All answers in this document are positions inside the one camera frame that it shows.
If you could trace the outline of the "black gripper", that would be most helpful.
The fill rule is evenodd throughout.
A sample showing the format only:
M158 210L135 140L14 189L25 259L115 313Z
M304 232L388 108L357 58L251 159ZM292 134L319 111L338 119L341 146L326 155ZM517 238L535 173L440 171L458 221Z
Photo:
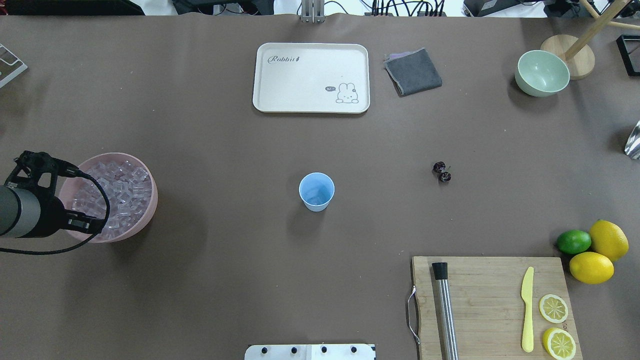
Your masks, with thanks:
M38 198L38 203L38 221L30 230L32 239L48 237L59 230L77 231L83 234L99 234L103 230L102 218L96 218L78 210L68 210L56 196L48 199Z

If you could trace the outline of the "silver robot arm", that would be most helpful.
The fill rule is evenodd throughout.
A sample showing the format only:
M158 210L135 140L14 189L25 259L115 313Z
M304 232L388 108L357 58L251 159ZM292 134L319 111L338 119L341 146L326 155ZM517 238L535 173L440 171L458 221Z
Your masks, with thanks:
M56 196L38 197L27 189L2 186L0 236L8 239L41 239L59 230L96 234L105 219L66 209Z

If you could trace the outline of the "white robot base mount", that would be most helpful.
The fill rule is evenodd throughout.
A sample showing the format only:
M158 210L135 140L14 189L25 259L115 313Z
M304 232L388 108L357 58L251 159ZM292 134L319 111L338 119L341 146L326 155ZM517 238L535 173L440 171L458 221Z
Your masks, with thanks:
M255 344L244 354L245 360L375 360L374 344Z

